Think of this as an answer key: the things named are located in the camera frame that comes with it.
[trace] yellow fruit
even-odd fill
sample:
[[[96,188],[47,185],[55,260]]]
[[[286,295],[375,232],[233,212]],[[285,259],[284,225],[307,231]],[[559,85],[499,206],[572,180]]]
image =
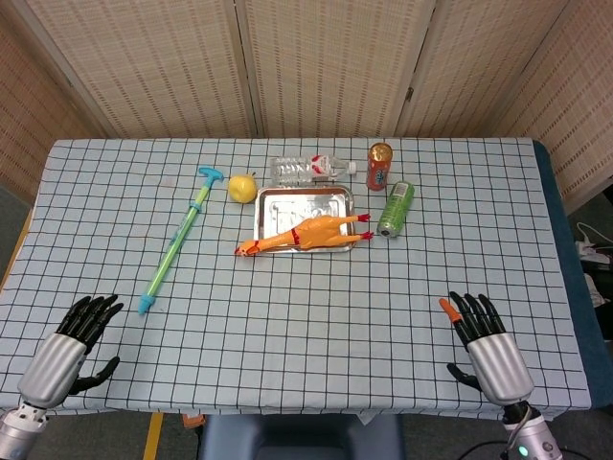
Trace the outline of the yellow fruit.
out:
[[[250,174],[235,175],[228,182],[228,194],[239,203],[253,201],[258,194],[256,179]]]

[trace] rubber chicken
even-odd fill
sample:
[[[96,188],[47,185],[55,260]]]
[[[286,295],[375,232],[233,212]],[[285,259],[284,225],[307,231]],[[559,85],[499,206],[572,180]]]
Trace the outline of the rubber chicken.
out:
[[[370,214],[346,218],[334,218],[332,216],[307,218],[291,230],[276,237],[264,240],[248,240],[237,247],[234,253],[239,256],[255,256],[259,252],[279,246],[300,246],[301,249],[307,250],[313,247],[331,247],[359,240],[370,240],[373,237],[373,232],[359,235],[341,235],[340,230],[340,226],[344,223],[368,222],[370,218]]]

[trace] silver tray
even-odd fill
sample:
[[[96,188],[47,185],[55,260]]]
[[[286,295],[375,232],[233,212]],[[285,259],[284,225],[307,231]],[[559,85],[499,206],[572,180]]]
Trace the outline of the silver tray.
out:
[[[344,218],[353,214],[352,192],[339,185],[331,187],[264,187],[256,198],[254,240],[275,237],[308,218],[333,216]],[[340,226],[341,235],[355,235],[352,223]],[[334,247],[284,246],[266,252],[346,252],[354,243]]]

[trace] robotic hand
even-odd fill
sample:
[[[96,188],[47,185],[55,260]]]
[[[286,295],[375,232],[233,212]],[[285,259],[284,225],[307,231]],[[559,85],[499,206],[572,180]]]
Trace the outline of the robotic hand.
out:
[[[117,295],[94,300],[83,297],[44,341],[17,385],[22,403],[0,418],[0,459],[27,458],[47,425],[48,409],[61,404],[68,395],[100,385],[113,374],[118,356],[96,376],[80,378],[79,369],[110,319],[124,306],[113,305],[116,300]]]
[[[517,446],[520,455],[531,460],[561,459],[545,419],[526,401],[534,383],[496,308],[483,294],[479,301],[470,294],[462,298],[449,292],[449,296],[460,313],[446,299],[440,304],[468,351],[475,375],[465,374],[454,363],[447,364],[447,369],[459,383],[482,391],[491,403],[504,408],[503,424],[510,435],[500,458],[508,459],[509,451]]]

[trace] checkered tablecloth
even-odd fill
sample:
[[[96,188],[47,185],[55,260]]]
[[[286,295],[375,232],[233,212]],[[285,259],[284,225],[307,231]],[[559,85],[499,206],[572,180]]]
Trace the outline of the checkered tablecloth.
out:
[[[255,173],[267,158],[330,154],[357,162],[359,232],[375,230],[385,193],[366,186],[380,139],[59,141],[20,255],[0,297],[0,407],[41,339],[86,294],[126,303],[82,375],[122,359],[111,381],[63,409],[200,412],[428,412],[493,416],[445,364],[468,356],[437,299],[486,293],[514,331],[555,415],[588,407],[538,167],[529,139],[386,139],[390,183],[416,197],[400,237],[348,253],[237,258],[254,206],[216,183],[147,315],[137,313],[169,239],[202,185],[198,166]]]

